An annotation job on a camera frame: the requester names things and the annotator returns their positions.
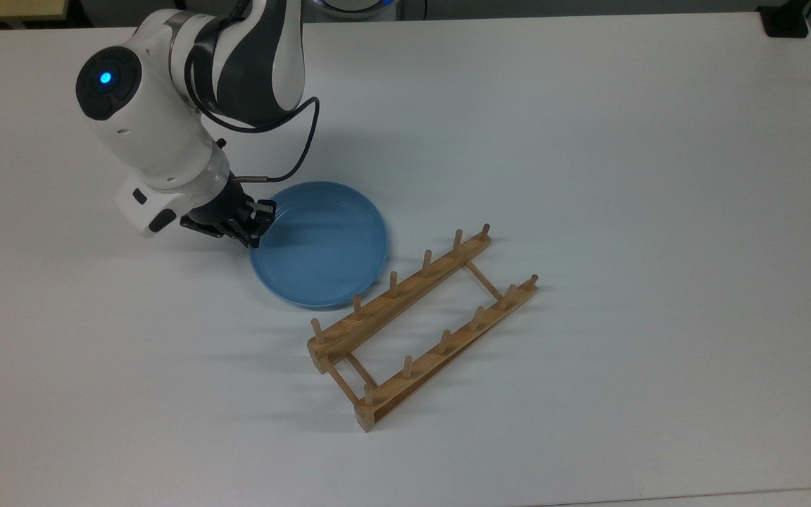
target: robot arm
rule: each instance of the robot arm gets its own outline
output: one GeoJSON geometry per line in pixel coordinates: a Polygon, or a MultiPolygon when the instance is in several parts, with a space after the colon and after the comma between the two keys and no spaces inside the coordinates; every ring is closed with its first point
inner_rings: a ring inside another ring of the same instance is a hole
{"type": "Polygon", "coordinates": [[[131,39],[84,64],[77,100],[104,144],[134,170],[115,201],[139,233],[151,237],[180,218],[199,232],[258,245],[275,205],[253,201],[234,181],[200,113],[264,132],[307,105],[299,106],[300,8],[296,0],[255,0],[242,20],[158,11],[131,39]]]}

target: black cable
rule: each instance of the black cable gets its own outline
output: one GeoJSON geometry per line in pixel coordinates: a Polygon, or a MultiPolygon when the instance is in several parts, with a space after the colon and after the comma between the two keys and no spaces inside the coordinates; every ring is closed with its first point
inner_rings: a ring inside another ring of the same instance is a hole
{"type": "Polygon", "coordinates": [[[312,128],[308,131],[308,138],[306,138],[306,146],[302,148],[302,154],[299,155],[299,160],[296,161],[296,165],[293,166],[293,169],[287,171],[286,174],[279,177],[268,177],[268,176],[238,176],[234,177],[234,181],[238,183],[280,183],[284,180],[288,180],[296,171],[302,167],[302,163],[306,161],[306,155],[308,154],[308,149],[312,147],[312,138],[315,137],[315,128],[318,127],[318,112],[321,110],[321,101],[318,100],[318,97],[313,96],[312,99],[306,100],[306,102],[302,103],[302,106],[299,106],[299,110],[301,111],[303,107],[308,106],[309,104],[315,104],[315,115],[312,116],[312,128]]]}
{"type": "MultiPolygon", "coordinates": [[[[235,23],[236,20],[241,19],[242,12],[246,10],[246,7],[249,6],[251,0],[239,0],[234,10],[223,20],[222,25],[229,25],[230,23],[235,23]]],[[[309,105],[315,105],[315,115],[312,117],[312,127],[309,129],[308,138],[306,139],[306,146],[303,147],[302,154],[299,155],[299,160],[296,161],[296,165],[293,166],[293,169],[287,171],[286,174],[279,177],[268,177],[268,176],[247,176],[247,177],[236,177],[234,180],[240,183],[278,183],[283,182],[283,180],[287,180],[296,174],[296,171],[299,170],[299,167],[302,166],[302,163],[306,160],[306,155],[308,154],[309,148],[312,146],[312,138],[315,137],[315,129],[318,127],[318,115],[321,111],[321,101],[318,100],[317,96],[310,97],[303,101],[299,107],[296,107],[293,111],[291,111],[288,115],[284,116],[283,118],[277,120],[271,125],[265,125],[261,127],[242,127],[238,125],[233,125],[228,122],[223,121],[221,118],[217,118],[216,115],[213,115],[211,111],[209,111],[203,104],[202,101],[199,99],[199,94],[196,93],[196,89],[193,86],[193,53],[187,56],[187,61],[184,64],[184,83],[187,85],[187,91],[189,91],[189,98],[193,101],[193,104],[196,106],[199,111],[206,116],[206,118],[212,120],[217,125],[221,125],[222,127],[232,130],[234,132],[243,132],[244,134],[261,134],[261,132],[269,132],[273,129],[280,127],[286,122],[289,122],[293,118],[302,113],[306,107],[309,105]]]]}

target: wooden peg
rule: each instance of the wooden peg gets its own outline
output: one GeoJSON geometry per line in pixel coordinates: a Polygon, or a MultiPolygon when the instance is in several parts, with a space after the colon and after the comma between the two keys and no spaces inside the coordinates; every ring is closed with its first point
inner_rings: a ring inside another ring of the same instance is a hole
{"type": "Polygon", "coordinates": [[[509,288],[505,290],[505,296],[502,296],[502,298],[496,302],[496,309],[505,309],[505,307],[508,307],[509,299],[515,296],[515,291],[517,290],[518,288],[514,284],[509,285],[509,288]]]}
{"type": "Polygon", "coordinates": [[[474,312],[474,318],[471,320],[469,325],[467,325],[467,330],[477,331],[477,326],[480,325],[480,320],[483,317],[484,317],[484,307],[477,307],[477,311],[474,312]]]}
{"type": "Polygon", "coordinates": [[[421,265],[421,277],[427,278],[431,274],[431,253],[430,250],[425,250],[425,262],[421,265]]]}
{"type": "Polygon", "coordinates": [[[536,283],[537,283],[537,275],[532,274],[531,278],[529,278],[527,282],[521,284],[521,288],[524,289],[525,291],[530,291],[530,289],[533,289],[534,286],[536,286],[536,283]]]}
{"type": "Polygon", "coordinates": [[[437,346],[437,353],[446,353],[446,347],[450,344],[450,336],[452,334],[450,330],[444,331],[444,335],[440,338],[440,344],[437,346]]]}
{"type": "Polygon", "coordinates": [[[396,272],[390,272],[390,296],[396,298],[396,272]]]}
{"type": "Polygon", "coordinates": [[[403,361],[403,378],[412,378],[412,356],[406,356],[403,361]]]}
{"type": "Polygon", "coordinates": [[[352,317],[361,320],[361,296],[358,294],[352,296],[352,317]]]}
{"type": "Polygon", "coordinates": [[[312,319],[312,331],[315,331],[315,342],[325,344],[325,332],[321,330],[321,323],[317,318],[312,319]]]}
{"type": "Polygon", "coordinates": [[[453,240],[453,257],[459,256],[460,246],[461,246],[461,229],[456,231],[456,238],[453,240]]]}

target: white table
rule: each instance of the white table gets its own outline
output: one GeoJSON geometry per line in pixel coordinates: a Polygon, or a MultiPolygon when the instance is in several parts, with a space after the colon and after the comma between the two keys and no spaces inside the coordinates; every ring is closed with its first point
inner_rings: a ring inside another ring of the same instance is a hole
{"type": "MultiPolygon", "coordinates": [[[[400,273],[490,222],[479,268],[540,275],[365,434],[307,356],[315,312],[231,240],[116,211],[125,168],[73,87],[131,32],[0,32],[0,506],[811,488],[811,36],[755,13],[307,25],[322,117],[290,184],[373,199],[400,273]]],[[[214,132],[237,174],[282,173],[307,123],[214,132]]],[[[385,378],[485,301],[457,276],[360,358],[385,378]]]]}

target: blue plate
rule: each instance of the blue plate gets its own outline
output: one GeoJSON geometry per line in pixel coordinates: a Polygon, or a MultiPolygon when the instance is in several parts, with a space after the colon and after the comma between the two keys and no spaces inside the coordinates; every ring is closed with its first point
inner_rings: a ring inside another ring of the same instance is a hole
{"type": "Polygon", "coordinates": [[[384,219],[356,190],[331,182],[302,183],[273,198],[277,218],[250,250],[258,279],[280,298],[331,308],[366,291],[384,269],[384,219]]]}

